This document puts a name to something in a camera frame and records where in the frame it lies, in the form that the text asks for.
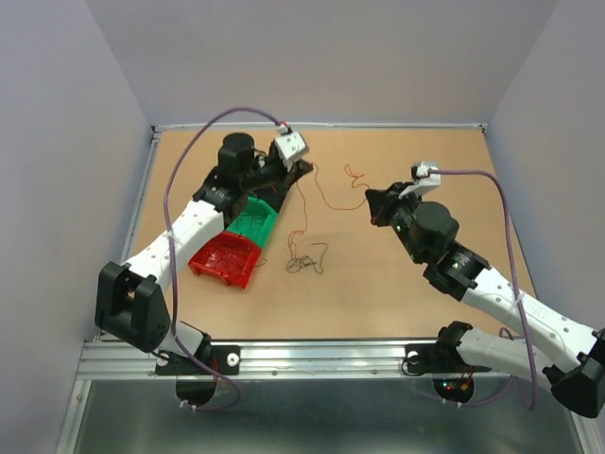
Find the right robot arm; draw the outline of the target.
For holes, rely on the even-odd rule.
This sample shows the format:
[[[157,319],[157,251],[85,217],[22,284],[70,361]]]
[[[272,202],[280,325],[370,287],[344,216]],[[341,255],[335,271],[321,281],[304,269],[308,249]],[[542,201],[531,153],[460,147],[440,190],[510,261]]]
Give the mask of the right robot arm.
[[[495,318],[515,332],[527,329],[532,346],[488,335],[464,323],[442,329],[435,358],[446,369],[487,367],[550,390],[568,410],[596,418],[604,406],[604,333],[575,322],[512,283],[456,239],[459,224],[441,203],[424,201],[424,188],[394,183],[365,192],[372,225],[389,227],[423,277],[439,292]]]

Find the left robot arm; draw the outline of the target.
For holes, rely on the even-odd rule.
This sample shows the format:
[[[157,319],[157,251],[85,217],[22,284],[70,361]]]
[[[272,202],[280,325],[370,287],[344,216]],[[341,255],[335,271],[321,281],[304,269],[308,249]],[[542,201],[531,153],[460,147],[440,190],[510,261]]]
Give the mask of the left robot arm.
[[[289,188],[312,170],[303,136],[286,130],[257,151],[244,132],[224,137],[217,163],[180,215],[166,218],[163,233],[124,263],[108,262],[98,275],[95,325],[143,353],[176,354],[191,373],[207,370],[211,338],[180,322],[165,301],[179,271],[243,211],[248,195],[265,187]]]

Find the black plastic bin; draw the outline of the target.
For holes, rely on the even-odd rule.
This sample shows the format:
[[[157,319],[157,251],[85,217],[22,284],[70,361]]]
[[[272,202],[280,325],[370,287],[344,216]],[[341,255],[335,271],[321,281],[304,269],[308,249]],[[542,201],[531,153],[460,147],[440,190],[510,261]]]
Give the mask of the black plastic bin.
[[[306,162],[305,160],[300,160],[293,166],[292,171],[286,176],[284,183],[276,183],[271,186],[254,189],[249,193],[249,195],[255,199],[264,201],[276,213],[280,213],[291,187],[303,176],[311,173],[312,170],[312,164]]]

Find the green plastic bin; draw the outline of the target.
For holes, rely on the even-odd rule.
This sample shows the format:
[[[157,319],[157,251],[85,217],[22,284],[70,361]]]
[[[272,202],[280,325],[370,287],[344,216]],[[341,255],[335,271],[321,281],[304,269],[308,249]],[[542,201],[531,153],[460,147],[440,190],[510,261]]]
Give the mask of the green plastic bin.
[[[247,205],[226,231],[244,236],[260,249],[264,249],[277,217],[278,213],[268,203],[248,197]]]

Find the red plastic bin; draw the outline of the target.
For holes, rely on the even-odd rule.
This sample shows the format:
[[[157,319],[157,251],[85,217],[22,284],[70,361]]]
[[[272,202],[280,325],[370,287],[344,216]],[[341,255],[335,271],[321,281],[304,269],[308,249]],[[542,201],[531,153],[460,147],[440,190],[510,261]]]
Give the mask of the red plastic bin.
[[[225,286],[245,289],[261,252],[249,238],[224,231],[195,253],[188,267],[195,275],[205,275]]]

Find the aluminium mounting rail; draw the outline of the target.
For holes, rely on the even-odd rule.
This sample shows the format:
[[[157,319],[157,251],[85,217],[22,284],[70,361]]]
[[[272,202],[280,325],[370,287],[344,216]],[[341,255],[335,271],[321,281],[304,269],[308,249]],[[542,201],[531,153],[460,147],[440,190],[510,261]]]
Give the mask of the aluminium mounting rail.
[[[440,366],[435,340],[260,340],[218,341],[213,353],[219,371],[238,382],[286,379],[370,379],[457,376],[462,368]],[[464,369],[481,375],[527,379],[526,347],[520,340],[475,335],[464,354]],[[76,377],[80,380],[211,380],[211,375],[178,356],[163,361],[120,341],[86,344]]]

